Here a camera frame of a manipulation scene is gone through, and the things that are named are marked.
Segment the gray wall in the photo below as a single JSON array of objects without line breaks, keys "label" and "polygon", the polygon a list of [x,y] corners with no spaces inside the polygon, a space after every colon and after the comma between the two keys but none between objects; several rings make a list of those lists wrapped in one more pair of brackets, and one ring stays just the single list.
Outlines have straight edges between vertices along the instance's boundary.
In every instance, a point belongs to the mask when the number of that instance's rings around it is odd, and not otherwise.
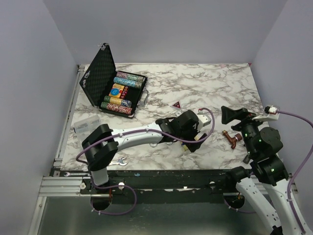
[{"label": "gray wall", "polygon": [[251,62],[286,0],[44,0],[78,64]]},{"label": "gray wall", "polygon": [[[313,1],[288,0],[255,60],[252,73],[263,104],[313,120]],[[295,172],[313,142],[313,130],[304,121],[281,115],[273,127],[284,143],[280,156]],[[313,157],[296,179],[302,211],[313,227]]]},{"label": "gray wall", "polygon": [[77,67],[41,0],[0,8],[0,234],[27,234]]}]

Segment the poker chip case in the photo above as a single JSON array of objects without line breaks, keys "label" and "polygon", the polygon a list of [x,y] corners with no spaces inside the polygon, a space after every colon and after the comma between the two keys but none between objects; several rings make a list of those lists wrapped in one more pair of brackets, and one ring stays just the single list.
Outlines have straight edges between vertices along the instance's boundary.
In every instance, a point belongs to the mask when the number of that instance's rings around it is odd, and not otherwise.
[{"label": "poker chip case", "polygon": [[115,63],[111,53],[110,45],[103,43],[96,55],[90,64],[89,68],[85,72],[83,78],[80,80],[79,84],[85,92],[88,100],[92,106],[99,108],[102,112],[115,114],[122,117],[133,118],[138,107],[139,101],[142,97],[144,91],[146,91],[145,86],[148,78],[141,74],[134,74],[125,71],[119,71],[123,73],[128,73],[132,75],[138,75],[144,77],[141,88],[128,87],[125,100],[132,102],[131,114],[123,114],[115,112],[112,110],[107,110],[101,108],[101,103],[104,101],[104,97],[109,95],[112,86],[114,84],[114,78],[116,77],[118,71],[116,71]]}]

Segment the copper pipe fitting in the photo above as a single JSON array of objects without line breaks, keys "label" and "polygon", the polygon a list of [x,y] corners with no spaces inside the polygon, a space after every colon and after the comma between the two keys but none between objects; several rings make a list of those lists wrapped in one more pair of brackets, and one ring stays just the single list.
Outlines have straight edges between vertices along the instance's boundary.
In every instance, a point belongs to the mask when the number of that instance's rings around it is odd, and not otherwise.
[{"label": "copper pipe fitting", "polygon": [[225,130],[222,131],[222,134],[228,139],[232,149],[236,148],[236,142],[241,141],[243,139],[243,137],[239,133],[236,134],[233,138],[230,137],[228,132]]}]

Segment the metal wrench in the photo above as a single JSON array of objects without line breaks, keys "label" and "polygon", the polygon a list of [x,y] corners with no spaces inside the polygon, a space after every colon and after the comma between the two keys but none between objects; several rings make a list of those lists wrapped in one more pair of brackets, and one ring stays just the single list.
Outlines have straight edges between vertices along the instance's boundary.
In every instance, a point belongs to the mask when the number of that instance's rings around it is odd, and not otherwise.
[{"label": "metal wrench", "polygon": [[[127,165],[127,163],[124,162],[124,160],[126,159],[126,157],[123,157],[123,158],[120,158],[120,159],[117,159],[115,161],[111,161],[109,165],[122,165],[122,166],[125,166]],[[81,176],[81,175],[85,175],[85,176],[90,176],[90,174],[88,172],[84,172],[84,173],[75,173],[75,172],[64,172],[64,176],[65,177],[68,177],[68,176]]]}]

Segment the marble tabletop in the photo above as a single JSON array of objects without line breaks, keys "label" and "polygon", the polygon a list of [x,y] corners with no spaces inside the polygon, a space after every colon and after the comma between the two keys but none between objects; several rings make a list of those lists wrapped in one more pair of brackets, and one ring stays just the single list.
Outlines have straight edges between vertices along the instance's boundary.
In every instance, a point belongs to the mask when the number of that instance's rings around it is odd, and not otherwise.
[{"label": "marble tabletop", "polygon": [[[118,152],[114,159],[127,157],[128,164],[109,166],[108,169],[230,169],[240,165],[250,168],[250,165],[242,162],[246,155],[243,141],[232,150],[222,135],[222,130],[226,130],[233,136],[236,132],[233,132],[230,126],[236,121],[228,125],[221,123],[223,105],[232,109],[245,107],[254,113],[263,111],[248,64],[116,64],[116,68],[148,77],[147,90],[150,96],[146,106],[138,108],[133,119],[106,114],[92,107],[80,88],[61,170],[87,169],[85,165],[75,161],[76,155],[82,150],[72,127],[75,122],[98,115],[101,123],[107,123],[112,129],[140,127],[158,118],[175,116],[176,109],[170,106],[178,100],[181,102],[182,111],[196,111],[198,108],[207,107],[214,113],[215,130],[200,149],[194,153],[186,153],[179,142],[172,145],[162,143],[156,147],[145,144]],[[202,131],[209,132],[210,128],[211,124]]]}]

